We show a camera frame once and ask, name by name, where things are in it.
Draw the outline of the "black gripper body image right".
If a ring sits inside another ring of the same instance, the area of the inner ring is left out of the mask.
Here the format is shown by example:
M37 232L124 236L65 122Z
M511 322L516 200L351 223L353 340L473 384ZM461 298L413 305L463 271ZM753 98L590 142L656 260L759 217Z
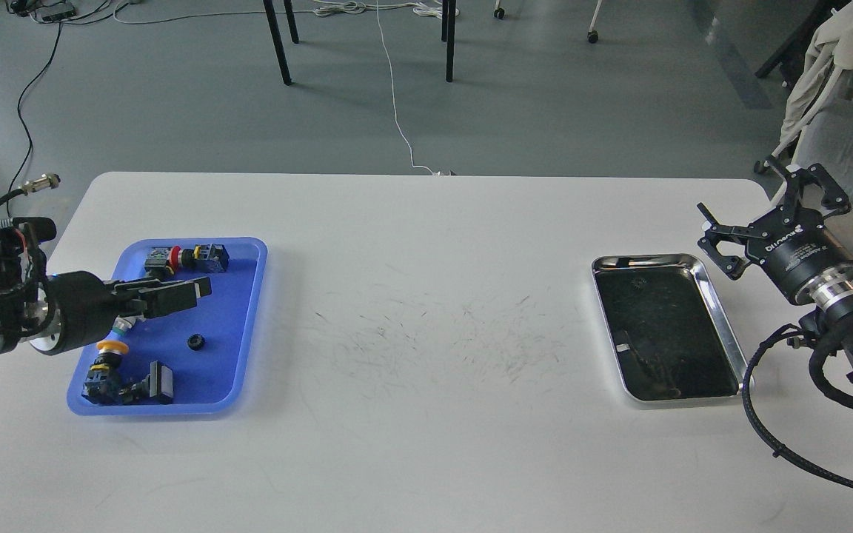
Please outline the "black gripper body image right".
M775 239L752 238L745 253L793 306L812 301L809 282L827 270L853 280L853 254L826 227L798 224Z

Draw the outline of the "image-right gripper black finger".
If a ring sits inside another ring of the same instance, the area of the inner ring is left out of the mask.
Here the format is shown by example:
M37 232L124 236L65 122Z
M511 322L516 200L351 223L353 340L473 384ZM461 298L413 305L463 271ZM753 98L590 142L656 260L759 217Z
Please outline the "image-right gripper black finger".
M748 226L722 225L704 203L697 203L697 209L700 210L707 223L703 236L698 240L698 246L720 267L725 276L734 281L738 280L751 264L760 264L760 260L758 258L752 260L748 252L745 252L743 257L725 255L718 249L718 245L723 242L747 247L749 240L760 237L755 224Z
M822 219L846 215L852 209L847 193L820 164L785 167L770 155L766 158L766 169L783 179L771 203L772 214L778 215L786 229L794 227L808 208L818 209Z

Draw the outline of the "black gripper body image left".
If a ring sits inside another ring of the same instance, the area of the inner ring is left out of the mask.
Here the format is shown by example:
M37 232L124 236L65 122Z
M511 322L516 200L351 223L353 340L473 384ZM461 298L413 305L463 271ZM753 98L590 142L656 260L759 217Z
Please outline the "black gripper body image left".
M114 284L87 271L72 271L50 279L50 307L56 315L50 327L30 341L45 355L57 355L104 340L121 310Z

